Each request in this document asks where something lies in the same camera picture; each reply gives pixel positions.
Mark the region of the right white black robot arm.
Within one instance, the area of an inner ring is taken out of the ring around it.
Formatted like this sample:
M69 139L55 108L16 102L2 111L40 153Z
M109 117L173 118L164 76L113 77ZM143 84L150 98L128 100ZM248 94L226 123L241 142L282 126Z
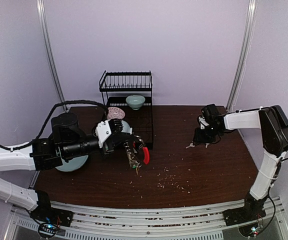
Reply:
M288 160L288 118L279 105L221 114L215 104L209 104L201 109L197 122L199 126L194 130L191 147L217 144L224 134L240 129L261 131L263 160L248 192L252 201L240 210L243 220L252 220L260 212L257 203L267 199L282 162Z

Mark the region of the bunch of metal keys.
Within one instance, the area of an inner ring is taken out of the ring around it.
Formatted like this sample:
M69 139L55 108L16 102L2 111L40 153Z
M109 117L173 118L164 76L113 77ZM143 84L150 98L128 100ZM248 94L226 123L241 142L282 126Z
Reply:
M139 175L139 170L142 164L138 161L132 161L130 167L135 170L136 175Z

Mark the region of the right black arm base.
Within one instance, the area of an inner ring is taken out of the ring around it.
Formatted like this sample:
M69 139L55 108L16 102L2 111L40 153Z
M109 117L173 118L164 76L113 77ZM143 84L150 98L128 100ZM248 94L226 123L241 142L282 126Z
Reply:
M264 204L267 199L268 194L256 200L248 192L244 198L242 207L227 209L222 213L226 226L238 225L257 220L258 217L265 217Z

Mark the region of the large keyring with red grip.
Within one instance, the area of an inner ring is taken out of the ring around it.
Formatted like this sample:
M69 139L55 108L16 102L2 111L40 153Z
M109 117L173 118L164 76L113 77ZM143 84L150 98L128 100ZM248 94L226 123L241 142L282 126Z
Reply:
M142 165L148 165L151 161L150 151L144 140L136 134L132 134L132 138L123 144L128 164L138 161Z

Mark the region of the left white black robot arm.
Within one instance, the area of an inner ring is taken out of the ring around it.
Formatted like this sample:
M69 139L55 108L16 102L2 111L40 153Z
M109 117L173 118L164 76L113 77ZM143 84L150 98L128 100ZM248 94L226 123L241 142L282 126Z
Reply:
M132 136L133 129L121 119L107 119L95 127L95 134L86 134L78 116L62 113L51 119L52 133L33 143L0 147L0 172L13 170L44 171L57 169L73 172L80 169L95 151L110 154ZM0 199L28 211L36 212L45 222L56 218L46 192L22 188L0 179Z

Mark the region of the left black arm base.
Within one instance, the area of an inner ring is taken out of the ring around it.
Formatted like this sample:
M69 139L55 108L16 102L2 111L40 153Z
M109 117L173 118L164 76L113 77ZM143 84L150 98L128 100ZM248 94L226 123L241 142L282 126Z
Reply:
M44 191L35 190L34 192L37 194L37 207L30 212L33 219L53 225L71 226L74 215L72 211L52 207L49 195Z

